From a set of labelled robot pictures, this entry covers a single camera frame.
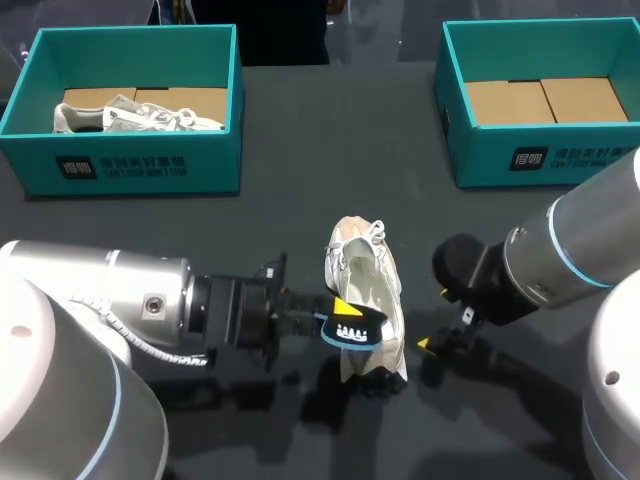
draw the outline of person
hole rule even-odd
[[[198,24],[235,23],[244,66],[323,65],[327,0],[191,0]]]

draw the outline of logo on box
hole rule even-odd
[[[94,180],[97,178],[91,159],[87,156],[56,157],[62,176],[67,180]]]
[[[513,152],[511,171],[531,171],[540,170],[544,159],[549,153],[549,147],[519,147]]]

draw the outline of teal shoe box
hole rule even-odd
[[[51,133],[67,89],[116,87],[226,89],[225,129]],[[234,25],[41,29],[0,148],[29,196],[234,194],[243,103]]]
[[[459,187],[579,184],[640,145],[640,27],[445,22],[434,88]]]

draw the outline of black table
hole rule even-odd
[[[337,351],[307,339],[284,340],[270,374],[247,352],[222,351],[209,376],[144,359],[175,477],[584,478],[580,389],[601,298],[487,327],[436,386],[414,348],[453,309],[431,274],[438,243],[460,231],[499,241],[561,192],[457,189],[432,81],[431,64],[245,69],[238,198],[25,202],[0,162],[2,243],[186,256],[198,273],[242,275],[284,250],[301,291],[323,291],[323,247],[343,215],[385,222],[404,286],[407,389],[345,397]]]

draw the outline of cable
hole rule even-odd
[[[131,330],[129,330],[129,328],[127,328],[127,326],[122,322],[122,320],[120,320],[117,315],[110,309],[104,308],[101,305],[96,305],[96,303],[92,300],[71,297],[69,301],[84,305],[85,307],[93,310],[102,318],[104,318],[111,326],[111,328],[122,335],[124,339],[127,340],[131,345],[142,350],[147,355],[151,355],[152,357],[157,358],[158,360],[188,367],[204,367],[208,363],[208,360],[203,359],[199,356],[174,355],[172,353],[163,352],[153,345],[150,345],[149,343],[138,337]]]

